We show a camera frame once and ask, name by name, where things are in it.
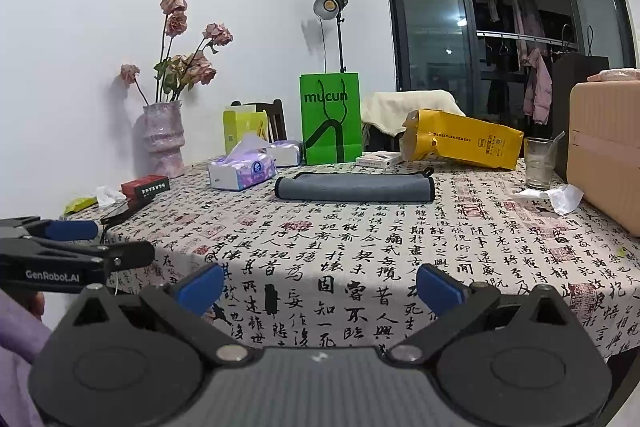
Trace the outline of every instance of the wooden chair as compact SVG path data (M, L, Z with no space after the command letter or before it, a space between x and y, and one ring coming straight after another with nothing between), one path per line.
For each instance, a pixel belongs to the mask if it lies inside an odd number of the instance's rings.
M281 99L276 98L273 103L252 102L245 104L241 103L239 100L234 100L231 105L255 105L256 111L264 111L267 113L267 120L269 122L269 141L275 142L277 140L287 139Z

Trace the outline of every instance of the lamp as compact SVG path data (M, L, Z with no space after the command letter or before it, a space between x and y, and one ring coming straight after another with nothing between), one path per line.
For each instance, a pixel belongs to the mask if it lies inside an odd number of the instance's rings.
M314 2L314 13L318 17L325 21L336 19L338 25L338 50L340 51L340 73L344 73L347 70L344 67L342 58L342 32L340 31L340 25L344 22L342 10L344 10L348 2L348 0L316 0Z

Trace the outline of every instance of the glass cup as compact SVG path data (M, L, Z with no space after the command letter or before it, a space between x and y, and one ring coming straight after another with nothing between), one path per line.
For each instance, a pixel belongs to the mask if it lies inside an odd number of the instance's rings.
M545 138L524 139L524 163L527 187L549 190L556 165L558 147L551 147L553 140Z

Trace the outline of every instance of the pink glittery vase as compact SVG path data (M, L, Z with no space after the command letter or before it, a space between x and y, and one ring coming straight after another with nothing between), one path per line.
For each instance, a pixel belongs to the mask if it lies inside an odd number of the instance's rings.
M177 178L184 173L180 152L180 147L184 145L184 128L179 100L145 107L144 141L155 174Z

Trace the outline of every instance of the dark box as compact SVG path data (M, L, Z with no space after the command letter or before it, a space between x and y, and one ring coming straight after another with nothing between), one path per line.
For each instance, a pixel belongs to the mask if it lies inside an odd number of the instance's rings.
M151 174L132 182L123 183L120 187L127 198L141 200L169 190L169 178Z

